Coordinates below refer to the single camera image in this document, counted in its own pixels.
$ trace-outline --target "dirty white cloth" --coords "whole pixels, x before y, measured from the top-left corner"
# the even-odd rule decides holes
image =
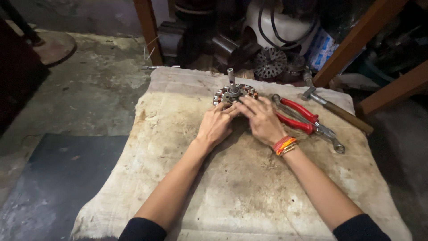
[[[136,105],[128,142],[99,193],[80,210],[73,238],[119,237],[164,175],[197,134],[227,76],[160,68]],[[261,95],[278,93],[318,114],[346,147],[336,153],[319,136],[285,127],[300,147],[354,200],[392,240],[411,240],[357,128],[298,94],[306,88],[238,78]],[[318,89],[318,94],[353,113],[349,95]],[[169,240],[334,240],[292,172],[272,150],[251,136],[244,118],[232,135],[208,156],[190,192],[183,217]]]

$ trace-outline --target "wooden hammer handle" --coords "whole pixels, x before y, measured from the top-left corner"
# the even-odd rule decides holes
[[[355,115],[347,112],[346,110],[338,107],[337,105],[327,101],[326,104],[323,105],[324,108],[331,111],[335,115],[339,116],[341,119],[347,121],[349,124],[355,126],[356,128],[364,131],[367,134],[371,134],[373,132],[373,127],[371,127],[366,122],[358,119]]]

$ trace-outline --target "bracelet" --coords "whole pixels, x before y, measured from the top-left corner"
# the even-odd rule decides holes
[[[291,139],[291,136],[285,136],[284,138],[282,138],[281,140],[279,140],[277,143],[275,143],[273,146],[272,146],[272,149],[273,149],[273,151],[277,151],[280,147],[281,147],[281,145],[284,143],[284,142],[286,142],[287,140],[289,140],[289,139]]]
[[[297,139],[294,137],[291,137],[287,141],[285,141],[281,147],[276,151],[276,154],[279,156],[281,155],[282,151],[284,151],[288,146],[290,146],[293,143],[297,143]]]
[[[287,153],[287,152],[290,152],[290,151],[292,151],[292,150],[294,150],[294,146],[296,146],[296,145],[298,145],[299,143],[297,143],[297,142],[295,142],[295,143],[292,143],[292,144],[290,144],[289,146],[287,146],[282,152],[281,152],[281,154],[279,154],[279,156],[281,157],[282,155],[284,155],[285,153]]]

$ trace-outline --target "black mat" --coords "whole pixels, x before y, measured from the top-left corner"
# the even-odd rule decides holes
[[[127,139],[46,134],[0,211],[0,240],[71,240],[79,210],[101,189]]]

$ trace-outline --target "wooden table leg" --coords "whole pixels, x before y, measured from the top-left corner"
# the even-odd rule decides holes
[[[406,2],[376,0],[314,77],[314,85],[326,86],[385,24],[401,12]]]
[[[373,114],[428,88],[428,60],[364,99],[359,108]]]
[[[156,24],[155,13],[153,12],[152,0],[134,0],[135,10],[137,11],[138,19],[140,20],[143,36],[147,44],[146,55],[149,55],[152,50],[153,54],[150,59],[153,65],[163,65],[161,49],[159,41],[156,39],[158,26]]]

